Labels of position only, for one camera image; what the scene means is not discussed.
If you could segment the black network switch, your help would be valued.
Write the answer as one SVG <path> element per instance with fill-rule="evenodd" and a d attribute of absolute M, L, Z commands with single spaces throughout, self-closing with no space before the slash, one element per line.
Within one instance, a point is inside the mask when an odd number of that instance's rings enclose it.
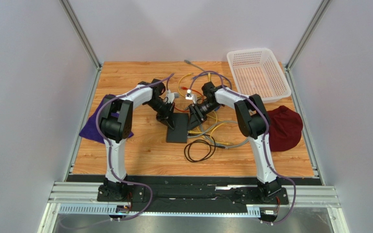
<path fill-rule="evenodd" d="M 167 129 L 167 143 L 187 143 L 188 135 L 188 114 L 174 113 L 172 115 L 174 129 Z"/>

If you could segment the white plastic basket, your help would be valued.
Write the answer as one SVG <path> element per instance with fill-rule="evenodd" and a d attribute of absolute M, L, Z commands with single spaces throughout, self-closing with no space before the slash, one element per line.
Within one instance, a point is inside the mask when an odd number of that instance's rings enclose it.
<path fill-rule="evenodd" d="M 258 94 L 264 103 L 291 96 L 281 65 L 268 48 L 230 51 L 226 55 L 236 88 L 244 95 Z"/>

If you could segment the purple cloth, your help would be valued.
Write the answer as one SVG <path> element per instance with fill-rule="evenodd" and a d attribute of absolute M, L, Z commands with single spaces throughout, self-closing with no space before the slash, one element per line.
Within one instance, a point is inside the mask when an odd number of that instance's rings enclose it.
<path fill-rule="evenodd" d="M 104 139 L 117 143 L 133 136 L 134 103 L 131 100 L 115 99 L 114 95 L 106 95 L 94 114 L 89 117 L 79 136 L 104 143 Z"/>

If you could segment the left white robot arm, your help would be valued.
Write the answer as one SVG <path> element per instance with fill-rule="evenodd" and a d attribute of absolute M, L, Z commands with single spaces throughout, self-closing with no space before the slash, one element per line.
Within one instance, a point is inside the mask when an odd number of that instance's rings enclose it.
<path fill-rule="evenodd" d="M 166 90 L 162 80 L 140 82 L 134 89 L 118 96 L 109 95 L 96 115 L 96 128 L 104 138 L 107 148 L 107 172 L 102 191 L 119 196 L 128 192 L 126 180 L 125 144 L 132 131 L 133 111 L 140 105 L 148 105 L 156 111 L 156 120 L 169 129 L 175 129 L 174 106 L 161 95 Z"/>

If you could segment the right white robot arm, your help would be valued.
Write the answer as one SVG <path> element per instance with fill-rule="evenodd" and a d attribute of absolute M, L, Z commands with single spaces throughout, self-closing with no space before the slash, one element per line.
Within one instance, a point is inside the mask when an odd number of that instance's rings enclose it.
<path fill-rule="evenodd" d="M 256 162 L 258 188 L 265 197 L 281 190 L 278 174 L 275 171 L 269 144 L 270 118 L 264 103 L 257 94 L 246 96 L 229 87 L 214 86 L 212 82 L 203 86 L 205 99 L 197 103 L 191 91 L 186 99 L 193 101 L 188 106 L 190 118 L 188 129 L 192 130 L 207 120 L 207 114 L 223 105 L 234 109 L 240 132 L 248 139 Z"/>

